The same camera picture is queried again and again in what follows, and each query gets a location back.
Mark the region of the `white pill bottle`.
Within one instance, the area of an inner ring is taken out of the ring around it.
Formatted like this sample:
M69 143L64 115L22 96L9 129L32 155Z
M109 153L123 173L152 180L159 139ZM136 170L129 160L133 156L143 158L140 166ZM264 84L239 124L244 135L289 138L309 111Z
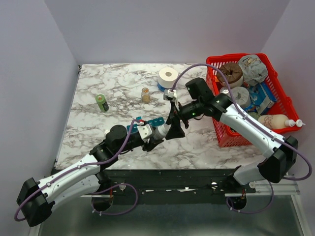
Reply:
M169 131L169 125L162 124L162 125L158 126L154 130L153 138L155 140L161 140L161 139L165 138L165 136L167 135L168 131Z

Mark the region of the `teal weekly pill organizer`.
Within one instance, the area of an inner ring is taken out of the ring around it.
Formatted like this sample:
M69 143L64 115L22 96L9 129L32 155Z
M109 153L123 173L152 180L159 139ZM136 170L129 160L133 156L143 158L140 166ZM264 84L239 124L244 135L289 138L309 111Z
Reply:
M137 126L140 125L149 124L150 126L157 128L158 126L165 124L163 117L151 120L143 120L141 117L136 117L136 120L138 120L139 122L136 122L135 124L132 125L131 134L136 133L138 131Z

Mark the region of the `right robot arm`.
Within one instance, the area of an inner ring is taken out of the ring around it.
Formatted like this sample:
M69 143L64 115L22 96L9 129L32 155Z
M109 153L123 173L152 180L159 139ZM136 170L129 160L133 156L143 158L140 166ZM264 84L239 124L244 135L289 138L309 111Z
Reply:
M232 99L220 93L213 95L210 88L202 78L195 78L186 83L186 88L192 102L182 106L175 90L165 90L163 98L170 101L171 110L166 123L169 131L166 139L183 138L189 120L200 115L212 117L246 138L256 146L264 159L245 166L237 167L226 181L227 189L233 193L239 192L244 185L259 180L272 183L280 182L288 170L296 162L298 141L290 136L288 138L275 133L266 126L249 116L240 106L234 105Z

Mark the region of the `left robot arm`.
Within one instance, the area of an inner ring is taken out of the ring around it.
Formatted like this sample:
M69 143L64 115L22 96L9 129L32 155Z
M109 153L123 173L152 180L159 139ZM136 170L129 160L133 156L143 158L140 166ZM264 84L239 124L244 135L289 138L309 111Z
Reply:
M117 162L122 152L137 147L151 151L164 141L169 131L167 124L153 127L147 122L141 122L136 128L137 132L133 132L131 127L115 125L100 144L76 163L38 181L32 177L25 180L17 197L15 221L26 221L34 227L68 200L90 193L106 193L110 184L104 169Z

